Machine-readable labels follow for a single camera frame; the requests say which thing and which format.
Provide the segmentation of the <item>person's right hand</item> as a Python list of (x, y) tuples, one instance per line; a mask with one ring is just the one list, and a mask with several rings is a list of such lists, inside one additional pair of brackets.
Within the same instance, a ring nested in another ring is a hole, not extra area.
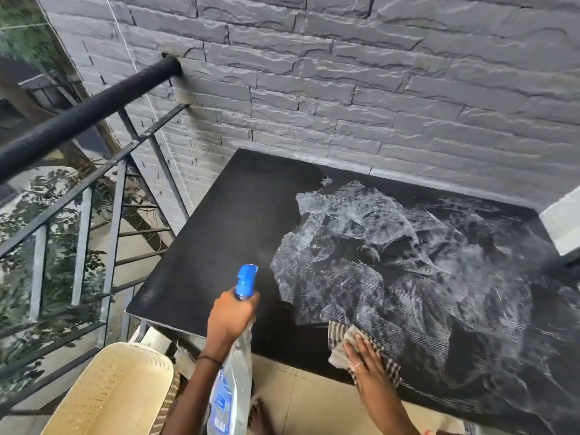
[(343, 341), (342, 345), (349, 359), (349, 369), (354, 374), (356, 388), (366, 405), (387, 403), (397, 398), (382, 359), (367, 337), (357, 335), (354, 343)]

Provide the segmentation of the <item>person's left hand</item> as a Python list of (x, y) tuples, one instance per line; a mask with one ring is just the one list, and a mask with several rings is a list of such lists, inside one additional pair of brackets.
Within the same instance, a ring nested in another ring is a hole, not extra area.
[(243, 320), (243, 301), (236, 297), (235, 288), (225, 291), (214, 302), (207, 326), (207, 339), (203, 354), (221, 361), (227, 358), (235, 341), (248, 324)]

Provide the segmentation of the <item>striped cleaning cloth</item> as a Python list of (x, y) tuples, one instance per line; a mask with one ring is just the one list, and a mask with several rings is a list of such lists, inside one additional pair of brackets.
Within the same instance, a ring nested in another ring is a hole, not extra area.
[(343, 369), (350, 373), (352, 379), (356, 382), (356, 377), (354, 376), (354, 371), (350, 367), (350, 359), (344, 349), (343, 343), (349, 342), (349, 344), (355, 349), (356, 336), (358, 335), (361, 335), (370, 341), (373, 350), (381, 357), (388, 379), (391, 381), (394, 388), (398, 389), (401, 384), (400, 366), (388, 356), (385, 348), (381, 344), (373, 340), (373, 338), (358, 329), (355, 325), (348, 326), (336, 321), (328, 322), (327, 336), (328, 347), (330, 350), (330, 357), (328, 359), (329, 363), (337, 369)]

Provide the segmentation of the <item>clear spray bottle blue nozzle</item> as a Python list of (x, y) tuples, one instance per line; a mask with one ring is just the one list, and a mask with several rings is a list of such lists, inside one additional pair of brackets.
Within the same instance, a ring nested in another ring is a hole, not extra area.
[[(255, 292), (258, 267), (244, 264), (237, 275), (236, 297), (244, 300)], [(206, 424), (207, 435), (247, 435), (253, 373), (251, 358), (252, 324), (232, 345), (219, 370), (211, 396)]]

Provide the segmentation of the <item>person's left forearm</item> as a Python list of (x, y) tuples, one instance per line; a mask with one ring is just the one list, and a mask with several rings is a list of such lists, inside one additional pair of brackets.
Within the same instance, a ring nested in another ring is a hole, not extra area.
[(205, 421), (209, 397), (220, 369), (202, 360), (196, 363), (192, 377), (181, 394), (161, 435), (200, 435)]

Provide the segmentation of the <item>person's right forearm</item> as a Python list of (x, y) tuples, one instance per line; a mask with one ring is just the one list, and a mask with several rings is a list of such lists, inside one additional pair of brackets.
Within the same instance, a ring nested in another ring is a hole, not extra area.
[(364, 391), (361, 393), (361, 401), (382, 435), (421, 435), (392, 390)]

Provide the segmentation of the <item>brown striped fabric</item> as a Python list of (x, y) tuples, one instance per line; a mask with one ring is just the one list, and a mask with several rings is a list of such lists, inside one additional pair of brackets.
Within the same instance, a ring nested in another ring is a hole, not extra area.
[(168, 417), (170, 416), (170, 411), (172, 410), (173, 403), (175, 402), (181, 384), (181, 375), (178, 372), (174, 373), (172, 382), (170, 384), (169, 390), (165, 396), (161, 408), (149, 430), (147, 435), (161, 435), (163, 428), (166, 424)]

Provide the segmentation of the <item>cream plastic chair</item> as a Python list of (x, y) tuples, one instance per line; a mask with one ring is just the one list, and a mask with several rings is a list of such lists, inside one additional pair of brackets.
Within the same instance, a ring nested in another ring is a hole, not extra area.
[(40, 435), (147, 435), (175, 372), (154, 349), (111, 344), (87, 365)]

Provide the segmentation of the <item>green tree foliage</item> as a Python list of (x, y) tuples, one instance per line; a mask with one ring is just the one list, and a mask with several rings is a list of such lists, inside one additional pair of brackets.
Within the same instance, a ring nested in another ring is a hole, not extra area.
[[(115, 176), (109, 171), (93, 189), (92, 224), (105, 222), (101, 231), (92, 232), (93, 245), (86, 252), (86, 269), (81, 300), (94, 298), (103, 289), (108, 246), (100, 245), (107, 234), (112, 216)], [(80, 181), (78, 172), (69, 167), (51, 168), (33, 177), (7, 208), (0, 210), (0, 243), (20, 229), (54, 201), (64, 196)], [(76, 269), (82, 196), (58, 212), (47, 230), (47, 262), (42, 289), (40, 317), (53, 310), (71, 307)], [(34, 236), (27, 238), (14, 251), (0, 259), (0, 330), (25, 322), (30, 311), (34, 267)], [(97, 322), (99, 303), (80, 308), (66, 317), (54, 317), (43, 324), (0, 337), (0, 368), (11, 365), (67, 337), (74, 331)], [(20, 372), (0, 379), (0, 401), (47, 376), (63, 363), (76, 358), (94, 346), (94, 332), (79, 337), (44, 358), (29, 363)]]

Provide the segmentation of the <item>black metal railing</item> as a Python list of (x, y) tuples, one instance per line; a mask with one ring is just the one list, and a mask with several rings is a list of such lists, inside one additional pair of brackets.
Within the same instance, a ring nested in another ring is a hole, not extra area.
[[(145, 144), (152, 146), (163, 175), (169, 180), (171, 193), (182, 205), (183, 199), (156, 135), (187, 110), (189, 105), (177, 103), (166, 112), (153, 109), (151, 123), (142, 124), (140, 129), (130, 118), (127, 107), (136, 100), (148, 99), (152, 90), (169, 83), (182, 72), (176, 57), (164, 55), (155, 64), (107, 87), (96, 96), (74, 105), (0, 148), (1, 185), (8, 184), (9, 180), (24, 173), (32, 173), (33, 169), (38, 170), (27, 178), (27, 186), (33, 177), (43, 173), (40, 171), (42, 167), (69, 167), (76, 170), (80, 178), (64, 196), (51, 203), (12, 237), (0, 243), (2, 259), (27, 238), (35, 238), (28, 318), (21, 324), (0, 330), (0, 337), (43, 324), (54, 317), (66, 317), (93, 303), (100, 304), (99, 317), (93, 325), (74, 331), (62, 340), (0, 368), (0, 379), (5, 379), (77, 338), (90, 332), (95, 333), (94, 346), (0, 401), (0, 422), (10, 417), (44, 417), (52, 414), (68, 392), (73, 378), (105, 345), (127, 342), (133, 330), (137, 330), (139, 338), (145, 333), (145, 322), (133, 325), (125, 309), (151, 274), (154, 267), (151, 261), (163, 256), (176, 234), (136, 165), (134, 153)], [(104, 221), (92, 224), (93, 189), (113, 169), (117, 175), (114, 179), (112, 216), (107, 234), (103, 234), (99, 242), (100, 245), (108, 246), (103, 289), (94, 298), (83, 302), (81, 295), (86, 252), (93, 245), (92, 232), (101, 231), (105, 227)], [(80, 195), (82, 206), (71, 307), (53, 310), (40, 317), (47, 262), (47, 230), (55, 215)]]

